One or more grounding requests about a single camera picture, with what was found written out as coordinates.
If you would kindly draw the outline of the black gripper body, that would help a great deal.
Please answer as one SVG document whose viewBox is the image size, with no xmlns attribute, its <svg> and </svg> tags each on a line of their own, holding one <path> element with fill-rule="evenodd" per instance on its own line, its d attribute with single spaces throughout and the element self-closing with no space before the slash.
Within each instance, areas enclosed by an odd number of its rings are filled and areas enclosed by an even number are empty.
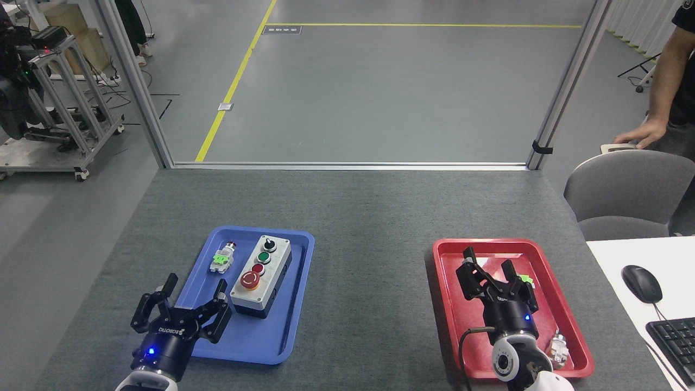
<svg viewBox="0 0 695 391">
<path fill-rule="evenodd" d="M 516 334 L 539 338 L 539 331 L 532 319 L 532 314 L 539 309 L 535 295 L 526 299 L 517 295 L 512 300 L 484 298 L 483 306 L 484 324 L 494 328 L 488 336 L 491 345 L 502 337 Z"/>
<path fill-rule="evenodd" d="M 186 308 L 171 308 L 169 319 L 166 322 L 163 314 L 149 322 L 143 316 L 132 317 L 132 328 L 146 334 L 141 346 L 132 352 L 132 369 L 160 370 L 174 381 L 181 381 L 198 340 L 200 324 L 196 312 Z"/>
</svg>

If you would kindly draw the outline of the person's right hand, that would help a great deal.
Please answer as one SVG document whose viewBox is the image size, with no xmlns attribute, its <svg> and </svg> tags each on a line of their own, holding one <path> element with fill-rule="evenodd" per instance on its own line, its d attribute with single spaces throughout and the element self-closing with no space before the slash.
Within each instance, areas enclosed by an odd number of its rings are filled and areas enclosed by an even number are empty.
<svg viewBox="0 0 695 391">
<path fill-rule="evenodd" d="M 636 149 L 646 149 L 651 143 L 660 140 L 667 131 L 667 122 L 646 121 L 635 129 L 619 134 L 614 144 L 633 143 Z"/>
</svg>

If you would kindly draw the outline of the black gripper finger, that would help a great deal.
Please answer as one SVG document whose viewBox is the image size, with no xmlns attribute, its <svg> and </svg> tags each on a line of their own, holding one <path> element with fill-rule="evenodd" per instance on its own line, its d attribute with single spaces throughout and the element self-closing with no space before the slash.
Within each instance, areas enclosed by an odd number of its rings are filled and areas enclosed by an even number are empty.
<svg viewBox="0 0 695 391">
<path fill-rule="evenodd" d="M 539 307 L 531 282 L 516 272 L 512 260 L 504 260 L 501 267 L 504 277 L 507 279 L 506 288 L 504 288 L 506 299 L 521 302 L 528 307 L 530 314 L 536 313 Z"/>
<path fill-rule="evenodd" d="M 131 320 L 131 327 L 138 333 L 147 332 L 149 330 L 149 318 L 155 306 L 158 307 L 160 316 L 166 323 L 171 322 L 170 306 L 168 299 L 171 296 L 178 277 L 176 273 L 169 273 L 166 282 L 162 287 L 157 288 L 153 293 L 145 293 L 141 295 L 141 299 L 137 304 L 136 311 Z"/>
<path fill-rule="evenodd" d="M 456 269 L 456 276 L 466 300 L 493 299 L 495 295 L 502 294 L 502 283 L 480 267 L 473 247 L 463 250 L 463 258 L 462 265 Z"/>
<path fill-rule="evenodd" d="M 231 319 L 232 311 L 226 297 L 228 282 L 221 278 L 213 292 L 212 298 L 203 305 L 193 310 L 191 315 L 196 325 L 193 339 L 206 339 L 212 344 L 217 344 L 223 336 L 223 332 Z"/>
</svg>

